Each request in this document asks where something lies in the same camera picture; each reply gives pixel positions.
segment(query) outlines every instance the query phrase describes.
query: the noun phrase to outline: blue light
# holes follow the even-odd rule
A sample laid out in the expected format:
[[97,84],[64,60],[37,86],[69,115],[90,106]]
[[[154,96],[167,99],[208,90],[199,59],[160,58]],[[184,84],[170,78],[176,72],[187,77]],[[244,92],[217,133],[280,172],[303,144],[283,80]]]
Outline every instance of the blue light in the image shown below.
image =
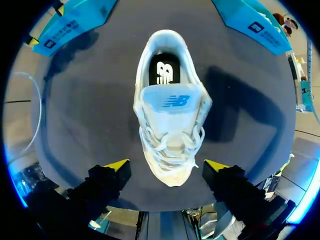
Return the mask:
[[289,223],[299,224],[309,211],[312,203],[314,202],[320,187],[320,164],[316,166],[311,183],[306,190],[299,205],[292,211],[291,215],[287,219]]
[[10,170],[9,170],[9,167],[8,167],[7,169],[8,169],[10,178],[11,178],[11,183],[12,183],[14,189],[15,189],[15,192],[16,192],[17,196],[19,197],[19,199],[20,199],[20,201],[21,201],[21,203],[22,203],[22,206],[23,206],[24,208],[27,208],[28,205],[27,205],[27,203],[25,202],[25,200],[24,200],[24,198],[22,197],[22,195],[20,194],[20,192],[18,191],[18,188],[17,188],[17,186],[15,185],[15,181],[14,181],[14,178],[12,177],[12,175],[11,175],[11,172],[10,172]]
[[23,197],[21,196],[21,194],[19,193],[19,191],[18,191],[18,189],[17,189],[17,187],[16,187],[16,185],[15,185],[14,179],[12,178],[11,174],[10,174],[10,178],[11,178],[11,181],[12,181],[12,185],[14,186],[15,192],[16,192],[16,194],[18,195],[18,197],[20,198],[20,201],[21,201],[21,203],[22,203],[22,206],[23,206],[24,208],[27,208],[28,205],[27,205],[27,203],[25,202],[24,198],[23,198]]

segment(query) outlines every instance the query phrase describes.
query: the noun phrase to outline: white sneaker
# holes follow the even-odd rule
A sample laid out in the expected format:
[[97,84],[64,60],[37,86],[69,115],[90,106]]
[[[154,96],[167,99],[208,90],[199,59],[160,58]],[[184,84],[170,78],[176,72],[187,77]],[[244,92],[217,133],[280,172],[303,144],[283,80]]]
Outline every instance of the white sneaker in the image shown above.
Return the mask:
[[145,159],[169,187],[181,186],[198,167],[211,105],[184,39],[172,30],[155,32],[137,68],[133,109]]

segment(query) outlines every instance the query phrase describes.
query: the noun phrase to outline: new balance logo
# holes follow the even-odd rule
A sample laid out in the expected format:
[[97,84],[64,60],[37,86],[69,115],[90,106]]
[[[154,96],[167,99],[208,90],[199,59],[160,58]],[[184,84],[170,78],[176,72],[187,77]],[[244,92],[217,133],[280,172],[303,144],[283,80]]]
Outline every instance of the new balance logo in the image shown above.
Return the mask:
[[168,107],[182,107],[187,104],[188,99],[190,98],[189,95],[171,95],[168,97],[162,107],[168,108]]
[[156,78],[156,84],[169,84],[174,80],[173,69],[170,64],[164,64],[162,61],[159,61],[156,64],[156,73],[159,75]]

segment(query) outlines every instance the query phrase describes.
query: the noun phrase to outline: white cable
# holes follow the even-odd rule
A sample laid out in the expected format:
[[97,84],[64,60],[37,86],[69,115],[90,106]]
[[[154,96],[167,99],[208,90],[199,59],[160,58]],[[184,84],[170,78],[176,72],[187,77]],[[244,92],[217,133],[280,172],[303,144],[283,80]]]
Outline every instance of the white cable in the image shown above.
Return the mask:
[[102,224],[104,222],[104,220],[106,220],[106,218],[110,215],[112,211],[109,211],[105,216],[104,218],[102,219],[102,221],[100,222],[100,224]]
[[35,78],[32,77],[30,74],[25,73],[25,72],[14,72],[12,75],[25,76],[25,77],[28,77],[30,80],[32,80],[32,82],[33,82],[33,84],[34,84],[34,86],[35,86],[35,89],[36,89],[36,91],[37,91],[37,93],[38,93],[38,97],[39,97],[39,119],[38,119],[38,124],[37,124],[37,126],[36,126],[35,133],[34,133],[32,139],[31,139],[30,143],[28,144],[28,146],[26,146],[26,148],[24,148],[24,149],[18,154],[18,156],[10,159],[10,160],[7,162],[8,166],[9,166],[10,164],[12,164],[15,160],[17,160],[17,159],[19,159],[20,157],[22,157],[22,155],[23,155],[24,153],[26,153],[26,151],[31,147],[31,145],[32,145],[33,142],[35,141],[35,138],[36,138],[36,136],[37,136],[37,134],[38,134],[38,131],[39,131],[39,128],[40,128],[40,123],[41,123],[41,116],[42,116],[41,94],[40,94],[39,86],[38,86]]

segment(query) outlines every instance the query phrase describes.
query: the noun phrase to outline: sneaker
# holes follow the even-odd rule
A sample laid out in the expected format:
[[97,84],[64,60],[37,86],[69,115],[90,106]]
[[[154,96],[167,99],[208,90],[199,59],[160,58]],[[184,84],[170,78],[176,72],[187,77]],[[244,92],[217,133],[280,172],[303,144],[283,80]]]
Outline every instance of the sneaker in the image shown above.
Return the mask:
[[133,109],[145,159],[169,187],[181,186],[198,168],[211,105],[184,39],[172,30],[155,32],[137,68]]

